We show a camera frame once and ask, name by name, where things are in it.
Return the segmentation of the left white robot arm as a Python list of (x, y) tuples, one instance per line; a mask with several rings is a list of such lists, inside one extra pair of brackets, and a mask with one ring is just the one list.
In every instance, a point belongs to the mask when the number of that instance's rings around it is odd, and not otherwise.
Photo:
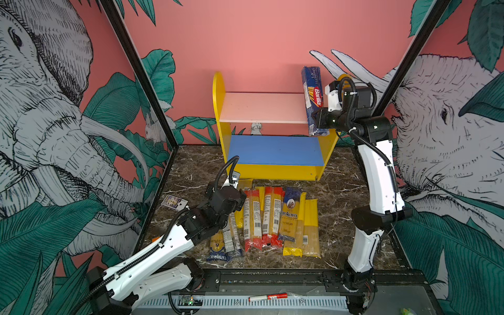
[(159, 295), (196, 289), (203, 278), (197, 263), (182, 259), (168, 270), (165, 265), (224, 228), (229, 215), (242, 208), (246, 194), (234, 186), (208, 185), (205, 197), (199, 206), (178, 212), (160, 239), (122, 263), (93, 271), (89, 293), (70, 313), (89, 304), (93, 314), (131, 314)]

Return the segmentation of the dark-blue-top Arbella spaghetti pack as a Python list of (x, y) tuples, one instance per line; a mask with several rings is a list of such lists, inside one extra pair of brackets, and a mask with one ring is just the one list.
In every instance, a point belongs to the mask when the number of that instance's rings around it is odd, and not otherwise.
[(302, 190), (300, 188), (286, 188), (278, 230), (278, 238), (283, 242), (295, 241), (301, 194)]

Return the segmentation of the clear blue-end spaghetti pack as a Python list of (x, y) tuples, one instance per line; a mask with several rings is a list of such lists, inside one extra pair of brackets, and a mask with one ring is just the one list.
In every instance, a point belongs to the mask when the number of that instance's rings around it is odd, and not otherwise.
[(207, 262), (229, 262), (244, 256), (234, 214), (229, 216), (228, 223), (222, 230), (211, 236), (209, 245), (210, 252), (206, 259)]

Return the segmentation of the blue Barilla spaghetti pack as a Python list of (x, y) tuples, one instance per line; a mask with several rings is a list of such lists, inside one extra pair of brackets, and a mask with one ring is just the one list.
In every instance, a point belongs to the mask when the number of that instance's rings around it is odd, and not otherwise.
[(324, 107), (322, 79), (319, 67), (304, 66), (301, 71), (303, 93), (307, 113), (308, 135), (322, 137), (329, 135), (329, 130), (319, 127), (317, 113)]

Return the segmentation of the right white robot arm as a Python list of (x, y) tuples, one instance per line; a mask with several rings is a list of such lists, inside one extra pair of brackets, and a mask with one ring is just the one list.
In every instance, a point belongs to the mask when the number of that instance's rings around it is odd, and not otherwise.
[(373, 115), (377, 92), (372, 84), (358, 87), (350, 77), (342, 77), (327, 86), (327, 97), (329, 107), (312, 114), (315, 125), (350, 136), (370, 194), (367, 206), (351, 212), (355, 237), (341, 280), (347, 291), (359, 292), (371, 288), (373, 259), (384, 229), (412, 216), (412, 210), (398, 188), (391, 122)]

